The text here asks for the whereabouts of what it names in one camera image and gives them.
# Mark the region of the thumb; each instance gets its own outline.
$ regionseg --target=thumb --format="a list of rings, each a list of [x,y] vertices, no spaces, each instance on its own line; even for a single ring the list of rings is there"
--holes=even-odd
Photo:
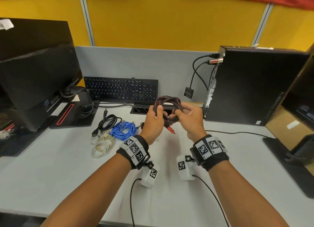
[[[164,108],[162,107],[162,105],[159,105],[157,107],[157,119],[164,119],[163,114],[164,114]]]
[[[181,110],[177,109],[177,110],[175,110],[175,115],[178,116],[180,119],[180,117],[182,117],[182,115],[184,115],[184,113]]]

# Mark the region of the person's right hand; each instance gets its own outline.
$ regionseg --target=person's right hand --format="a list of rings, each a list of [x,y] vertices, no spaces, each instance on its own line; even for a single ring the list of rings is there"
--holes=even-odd
[[[186,102],[181,102],[181,105],[183,112],[175,110],[175,115],[179,117],[179,122],[187,131],[187,137],[196,142],[207,135],[203,125],[202,108]]]

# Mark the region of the keyboard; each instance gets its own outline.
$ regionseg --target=keyboard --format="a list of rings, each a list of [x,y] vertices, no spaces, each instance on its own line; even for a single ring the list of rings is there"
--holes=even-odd
[[[85,87],[94,101],[154,104],[158,80],[84,77]]]

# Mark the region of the person's left hand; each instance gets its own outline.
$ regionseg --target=person's left hand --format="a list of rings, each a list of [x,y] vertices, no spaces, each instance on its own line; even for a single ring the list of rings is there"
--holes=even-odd
[[[142,132],[139,134],[142,136],[148,145],[154,143],[155,139],[161,134],[164,128],[163,112],[164,108],[162,105],[157,107],[157,117],[153,111],[153,106],[149,107],[146,115],[145,123]]]

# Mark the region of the desk surface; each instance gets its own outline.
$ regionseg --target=desk surface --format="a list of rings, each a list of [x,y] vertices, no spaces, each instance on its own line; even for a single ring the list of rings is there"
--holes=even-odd
[[[130,107],[108,109],[136,125],[144,115],[130,113]],[[112,157],[120,144],[102,158],[91,158],[90,137],[102,118],[103,109],[96,113],[91,127],[47,129],[20,156],[3,165],[0,172],[0,211],[34,216],[48,216],[53,209],[98,167]],[[247,131],[271,136],[260,126],[204,122],[210,130]],[[160,173],[152,189],[137,183],[132,194],[136,225],[144,226],[222,226],[226,223],[221,210],[204,184],[199,180],[179,180],[176,157],[189,154],[192,141],[176,123],[176,134],[164,129],[150,146],[152,160],[160,165]],[[305,197],[261,141],[251,134],[221,134],[218,136],[228,149],[230,162],[280,212],[290,227],[309,227],[314,223],[314,200]],[[195,172],[212,189],[210,177],[201,167]],[[131,184],[141,176],[132,170],[113,199],[102,223],[131,224],[129,197]]]

